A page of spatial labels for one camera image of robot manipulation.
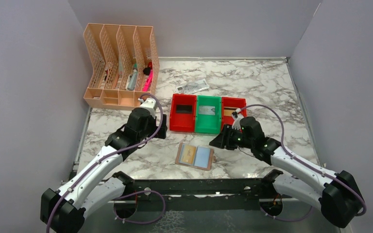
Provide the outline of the tan leather card holder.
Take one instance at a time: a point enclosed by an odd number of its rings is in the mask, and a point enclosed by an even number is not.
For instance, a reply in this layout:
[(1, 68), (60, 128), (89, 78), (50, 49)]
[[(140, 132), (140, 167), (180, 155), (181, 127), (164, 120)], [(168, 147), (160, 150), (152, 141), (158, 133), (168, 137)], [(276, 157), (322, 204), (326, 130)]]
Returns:
[(214, 150), (208, 147), (180, 143), (175, 164), (200, 170), (210, 170), (214, 161)]

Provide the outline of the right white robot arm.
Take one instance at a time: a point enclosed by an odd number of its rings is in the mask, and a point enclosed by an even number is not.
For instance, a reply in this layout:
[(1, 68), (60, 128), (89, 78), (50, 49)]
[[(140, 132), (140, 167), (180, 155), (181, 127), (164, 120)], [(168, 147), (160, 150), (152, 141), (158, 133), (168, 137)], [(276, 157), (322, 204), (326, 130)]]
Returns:
[(209, 145), (226, 150), (250, 149), (253, 156), (289, 172), (271, 180), (276, 193), (296, 198), (321, 214), (334, 226), (345, 228), (364, 213), (365, 202), (354, 177), (347, 171), (334, 172), (296, 155), (282, 142), (265, 136), (252, 116), (237, 119), (238, 128), (224, 125)]

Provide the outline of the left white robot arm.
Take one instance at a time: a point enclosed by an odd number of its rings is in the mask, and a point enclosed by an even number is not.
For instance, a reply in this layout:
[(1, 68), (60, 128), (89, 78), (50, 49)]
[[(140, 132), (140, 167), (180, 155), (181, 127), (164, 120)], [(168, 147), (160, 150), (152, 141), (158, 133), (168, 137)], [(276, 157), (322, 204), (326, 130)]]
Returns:
[(141, 105), (133, 109), (127, 122), (108, 136), (105, 145), (83, 170), (59, 188), (45, 190), (41, 196), (40, 220), (46, 224), (46, 232), (77, 233), (93, 211), (121, 197), (127, 188), (124, 181), (110, 178), (100, 184), (101, 180), (151, 139), (165, 139), (166, 120), (161, 106)]

